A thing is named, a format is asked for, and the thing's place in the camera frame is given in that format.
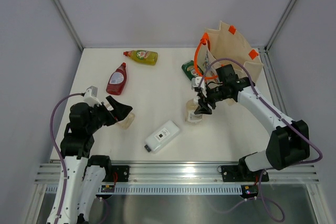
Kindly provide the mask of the amber liquid bottle white cap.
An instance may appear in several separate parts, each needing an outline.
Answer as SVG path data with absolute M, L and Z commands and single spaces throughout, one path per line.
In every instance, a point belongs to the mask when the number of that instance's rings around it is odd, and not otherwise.
M 203 119 L 202 114 L 195 114 L 196 109 L 198 108 L 198 100 L 197 98 L 190 99 L 186 103 L 185 110 L 185 121 L 189 123 L 199 123 Z

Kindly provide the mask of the white rectangular bottle black cap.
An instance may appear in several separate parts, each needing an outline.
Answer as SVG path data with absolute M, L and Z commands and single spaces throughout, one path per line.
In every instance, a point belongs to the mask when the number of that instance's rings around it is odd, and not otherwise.
M 178 136 L 180 131 L 180 128 L 169 120 L 145 139 L 144 148 L 149 153 L 157 153 Z

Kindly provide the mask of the clear pale soap bottle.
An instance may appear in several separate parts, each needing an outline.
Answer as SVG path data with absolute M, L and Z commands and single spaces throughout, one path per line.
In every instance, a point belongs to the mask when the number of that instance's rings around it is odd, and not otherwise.
M 135 114 L 131 111 L 129 115 L 121 122 L 117 122 L 116 124 L 123 128 L 124 130 L 128 129 L 135 119 Z

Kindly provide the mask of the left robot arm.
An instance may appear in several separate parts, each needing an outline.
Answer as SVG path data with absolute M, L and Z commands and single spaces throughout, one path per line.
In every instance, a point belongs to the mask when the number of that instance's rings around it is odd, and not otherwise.
M 90 154 L 93 135 L 103 126 L 124 120 L 133 108 L 111 96 L 106 100 L 109 106 L 93 98 L 70 108 L 64 138 L 60 145 L 54 145 L 61 161 L 61 173 L 47 223 L 89 223 L 100 184 L 115 180 L 110 157 Z

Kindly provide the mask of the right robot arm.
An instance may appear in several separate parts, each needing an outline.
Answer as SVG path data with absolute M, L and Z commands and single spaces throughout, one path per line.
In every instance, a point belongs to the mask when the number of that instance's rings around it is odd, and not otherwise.
M 192 79 L 198 105 L 194 113 L 210 115 L 217 102 L 233 99 L 244 106 L 270 136 L 264 151 L 239 159 L 236 171 L 241 179 L 250 180 L 267 168 L 282 170 L 310 156 L 309 130 L 303 120 L 294 121 L 270 104 L 249 77 L 239 78 L 232 65 L 220 67 L 216 72 L 219 85 L 214 88 L 209 88 L 202 77 Z

